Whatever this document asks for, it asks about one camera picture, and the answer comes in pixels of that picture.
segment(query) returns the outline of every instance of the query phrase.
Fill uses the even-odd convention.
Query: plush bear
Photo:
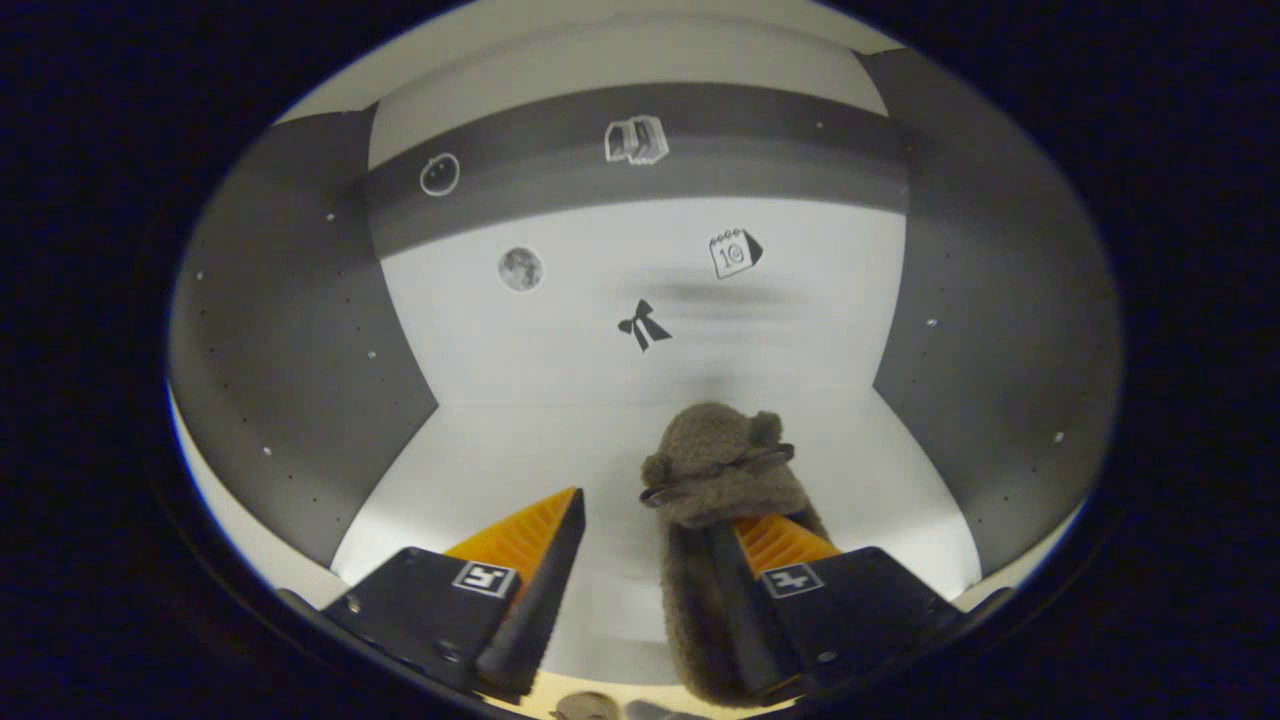
[[[782,419],[748,418],[717,402],[694,405],[667,425],[641,469],[641,502],[663,525],[662,594],[667,639],[681,680],[716,705],[750,707],[703,528],[780,514],[827,538],[787,460]]]

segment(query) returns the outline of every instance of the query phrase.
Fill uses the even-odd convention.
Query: toy ear
[[[640,468],[640,477],[644,479],[645,487],[652,488],[671,482],[673,464],[671,456],[664,452],[655,452],[645,457],[644,465]]]
[[[782,418],[777,413],[760,410],[751,418],[746,441],[754,447],[774,447],[782,442]]]

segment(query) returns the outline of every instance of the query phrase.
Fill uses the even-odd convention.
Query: black background
[[[1093,509],[991,652],[837,715],[1261,715],[1276,623],[1276,12],[1265,3],[865,3],[1062,165],[1105,233],[1128,384]],[[6,716],[374,716],[443,706],[335,679],[265,629],[189,505],[169,430],[165,305],[189,223],[238,152],[424,3],[10,3],[4,323]],[[228,589],[205,571],[165,497]],[[1092,556],[1059,597],[1056,588]]]

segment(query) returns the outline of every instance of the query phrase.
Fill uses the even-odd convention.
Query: sticker
[[[431,197],[442,197],[453,192],[462,177],[462,165],[453,152],[443,152],[426,161],[422,174],[417,177],[417,183],[422,186],[422,192]]]
[[[640,345],[640,352],[649,350],[649,340],[658,342],[662,340],[671,340],[671,333],[663,329],[662,325],[655,323],[649,315],[653,313],[653,306],[649,302],[641,300],[636,304],[636,314],[631,318],[618,323],[618,329],[626,334],[635,336],[636,343]]]
[[[529,292],[543,282],[543,261],[527,247],[512,247],[498,259],[498,277],[516,292]]]
[[[516,571],[500,565],[486,565],[484,562],[467,562],[462,571],[453,579],[453,587],[465,591],[488,594],[490,597],[507,597],[511,580]]]
[[[765,570],[760,574],[760,579],[764,580],[765,589],[774,600],[826,587],[822,578],[806,562]]]
[[[632,165],[653,165],[669,150],[662,120],[653,115],[614,120],[604,131],[604,159],[609,163],[626,160]]]
[[[717,279],[724,279],[742,270],[750,270],[760,261],[760,256],[764,255],[764,249],[760,247],[760,243],[742,228],[724,231],[713,237],[710,251]]]

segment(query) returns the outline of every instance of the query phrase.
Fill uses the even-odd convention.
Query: gray stripe
[[[1087,210],[1021,129],[915,51],[863,64],[911,176],[874,387],[942,474],[989,574],[1093,483],[1117,405],[1117,295]]]
[[[607,163],[609,123],[643,114],[662,120],[669,154],[654,165]],[[458,158],[462,176],[449,195],[431,197],[419,176],[442,152]],[[402,152],[365,187],[380,258],[503,220],[631,200],[801,197],[906,210],[905,160],[887,118],[713,83],[612,87],[522,105]]]
[[[170,319],[170,383],[201,454],[323,565],[436,407],[364,197],[344,190],[365,173],[371,123],[369,110],[270,128],[201,217]]]

